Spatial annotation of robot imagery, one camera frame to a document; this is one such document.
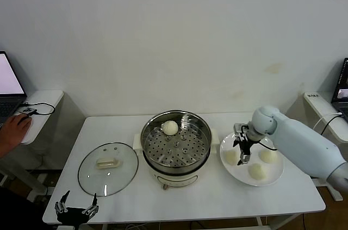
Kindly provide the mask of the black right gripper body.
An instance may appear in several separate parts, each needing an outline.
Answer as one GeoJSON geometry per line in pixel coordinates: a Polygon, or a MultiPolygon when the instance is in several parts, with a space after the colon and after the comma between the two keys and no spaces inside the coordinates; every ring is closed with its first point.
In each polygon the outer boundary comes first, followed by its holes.
{"type": "Polygon", "coordinates": [[[251,147],[253,145],[253,141],[250,141],[248,138],[246,137],[240,137],[239,140],[239,147],[240,147],[240,151],[243,155],[246,156],[250,156],[251,155],[251,147]]]}

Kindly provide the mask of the person's bare hand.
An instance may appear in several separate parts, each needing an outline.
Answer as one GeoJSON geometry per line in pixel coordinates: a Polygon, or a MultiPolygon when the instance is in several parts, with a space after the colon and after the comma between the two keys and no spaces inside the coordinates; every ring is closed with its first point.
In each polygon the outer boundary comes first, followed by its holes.
{"type": "Polygon", "coordinates": [[[1,127],[1,158],[15,149],[24,139],[32,118],[26,114],[9,117],[1,127]]]}

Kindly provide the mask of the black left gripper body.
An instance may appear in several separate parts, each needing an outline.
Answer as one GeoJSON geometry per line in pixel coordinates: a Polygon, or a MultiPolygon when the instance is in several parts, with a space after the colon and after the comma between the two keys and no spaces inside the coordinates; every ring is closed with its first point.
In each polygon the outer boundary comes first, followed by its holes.
{"type": "Polygon", "coordinates": [[[89,221],[89,215],[83,214],[84,208],[67,208],[67,212],[59,213],[57,220],[62,225],[82,225],[89,221]]]}

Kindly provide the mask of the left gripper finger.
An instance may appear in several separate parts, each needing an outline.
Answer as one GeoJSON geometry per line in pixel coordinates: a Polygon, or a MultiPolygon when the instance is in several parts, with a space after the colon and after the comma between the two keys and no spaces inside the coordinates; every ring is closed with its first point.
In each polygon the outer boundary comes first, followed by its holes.
{"type": "Polygon", "coordinates": [[[95,215],[98,212],[99,206],[97,205],[97,194],[94,194],[92,205],[83,210],[85,215],[95,215]]]}
{"type": "Polygon", "coordinates": [[[65,202],[69,196],[70,191],[68,190],[60,199],[59,202],[55,203],[55,212],[56,213],[67,213],[68,210],[66,208],[65,202]]]}

